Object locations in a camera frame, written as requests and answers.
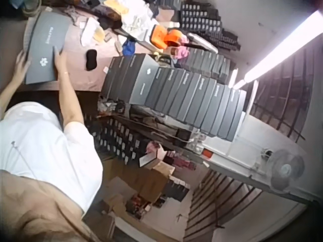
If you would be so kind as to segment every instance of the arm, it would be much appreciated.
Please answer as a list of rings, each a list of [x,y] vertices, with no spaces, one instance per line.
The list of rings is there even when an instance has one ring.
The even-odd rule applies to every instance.
[[[11,82],[0,94],[0,120],[2,120],[5,117],[5,111],[8,107],[8,104],[12,96],[25,79],[27,70],[31,63],[30,61],[26,62],[25,59],[26,54],[23,51],[21,51],[17,56],[14,76]]]
[[[60,107],[63,115],[63,126],[70,122],[79,122],[84,124],[83,114],[79,100],[70,81],[66,67],[66,53],[59,54],[55,48],[55,66],[58,71],[58,82],[60,87]]]

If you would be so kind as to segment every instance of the wooden table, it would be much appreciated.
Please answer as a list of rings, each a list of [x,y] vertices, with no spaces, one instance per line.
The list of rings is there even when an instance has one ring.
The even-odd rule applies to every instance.
[[[23,48],[23,36],[26,20],[0,20],[0,90],[11,80],[16,56]],[[68,71],[77,91],[101,91],[104,78],[104,67],[108,67],[113,56],[119,56],[112,41],[96,46],[83,47],[80,42],[82,29],[71,25],[65,39],[65,50],[68,53]],[[97,68],[86,71],[85,54],[89,49],[97,50]],[[136,44],[136,53],[149,53],[143,46]],[[22,85],[19,91],[58,90],[57,81],[41,84]]]

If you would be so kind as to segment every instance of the black object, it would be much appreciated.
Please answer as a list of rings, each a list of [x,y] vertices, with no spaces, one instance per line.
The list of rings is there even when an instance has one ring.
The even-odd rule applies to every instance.
[[[112,19],[99,18],[97,21],[99,22],[103,30],[106,30],[108,28],[113,28],[114,21]]]
[[[96,63],[97,51],[95,49],[89,49],[86,53],[86,69],[92,71],[97,67]]]

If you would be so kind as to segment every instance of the white fan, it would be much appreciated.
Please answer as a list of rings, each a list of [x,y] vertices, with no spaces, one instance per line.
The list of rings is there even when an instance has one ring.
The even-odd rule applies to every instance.
[[[269,154],[266,161],[266,175],[270,187],[277,193],[286,193],[291,183],[299,179],[305,170],[304,159],[287,150]]]

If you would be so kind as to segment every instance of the stack of boxes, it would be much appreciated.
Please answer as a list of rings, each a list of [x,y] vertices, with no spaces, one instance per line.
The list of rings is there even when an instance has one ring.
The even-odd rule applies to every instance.
[[[235,64],[221,54],[204,51],[202,49],[188,48],[189,55],[179,59],[176,67],[191,72],[200,73],[203,76],[216,79],[222,84],[228,84],[230,71]]]
[[[149,139],[110,117],[100,134],[98,149],[116,155],[126,165],[142,167],[139,159],[146,155],[149,142]]]
[[[177,68],[159,67],[145,106],[200,129],[208,136],[233,141],[246,98],[213,78]]]
[[[149,107],[196,127],[208,136],[233,141],[246,92],[223,84],[228,79],[230,64],[223,55],[200,49],[191,49],[187,58],[178,61],[177,65],[186,70],[159,67],[146,54],[114,57],[101,95]],[[142,138],[139,134],[129,135],[126,131],[129,129],[115,122],[115,129],[107,134],[113,140],[107,149],[126,162],[139,164],[145,150],[136,144]]]
[[[144,105],[158,67],[158,63],[147,54],[113,57],[101,96]]]
[[[238,37],[223,29],[219,12],[212,6],[187,1],[181,7],[180,24],[183,30],[200,35],[214,46],[233,51],[241,48]]]

